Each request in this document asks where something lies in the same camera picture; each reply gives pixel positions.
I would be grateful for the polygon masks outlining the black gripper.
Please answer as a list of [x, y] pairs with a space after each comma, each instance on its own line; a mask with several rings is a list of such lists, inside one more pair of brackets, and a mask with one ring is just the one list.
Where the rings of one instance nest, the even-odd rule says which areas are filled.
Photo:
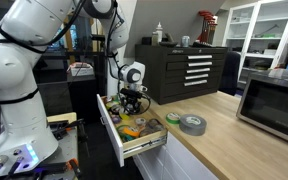
[[148, 97], [147, 94], [126, 88], [122, 88], [120, 90], [120, 93], [122, 94], [122, 97], [120, 98], [121, 105], [129, 114], [139, 115], [145, 113], [149, 109], [149, 106], [142, 109], [140, 102], [141, 98], [150, 101], [150, 98]]

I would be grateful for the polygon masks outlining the robot base table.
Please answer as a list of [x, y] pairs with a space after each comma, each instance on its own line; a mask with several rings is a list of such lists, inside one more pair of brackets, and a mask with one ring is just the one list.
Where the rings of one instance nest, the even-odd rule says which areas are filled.
[[47, 117], [45, 114], [2, 116], [4, 131], [0, 135], [0, 177], [34, 170], [59, 147], [48, 121], [77, 120], [75, 112]]

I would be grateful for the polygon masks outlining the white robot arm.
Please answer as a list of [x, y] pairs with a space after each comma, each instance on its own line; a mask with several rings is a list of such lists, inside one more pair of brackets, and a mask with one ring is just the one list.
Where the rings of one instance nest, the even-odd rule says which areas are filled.
[[111, 76], [142, 84], [143, 64], [120, 67], [115, 61], [117, 50], [129, 38], [116, 0], [15, 0], [0, 20], [0, 155], [29, 149], [29, 159], [38, 164], [58, 148], [33, 68], [47, 47], [70, 28], [64, 22], [68, 15], [98, 19], [105, 32]]

